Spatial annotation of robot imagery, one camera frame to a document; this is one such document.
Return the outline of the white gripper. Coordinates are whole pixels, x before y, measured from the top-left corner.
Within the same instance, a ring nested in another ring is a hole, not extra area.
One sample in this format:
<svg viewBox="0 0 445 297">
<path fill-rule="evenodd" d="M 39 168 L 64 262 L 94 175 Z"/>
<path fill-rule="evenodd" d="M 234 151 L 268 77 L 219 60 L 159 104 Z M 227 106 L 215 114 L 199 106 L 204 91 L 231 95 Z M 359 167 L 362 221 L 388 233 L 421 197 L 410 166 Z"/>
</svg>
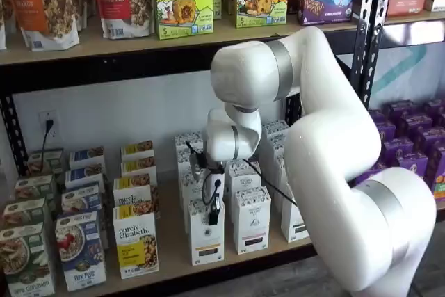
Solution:
<svg viewBox="0 0 445 297">
<path fill-rule="evenodd" d="M 225 171 L 223 167 L 206 170 L 202 187 L 202 201 L 209 209 L 208 224 L 217 225 L 224 193 Z"/>
</svg>

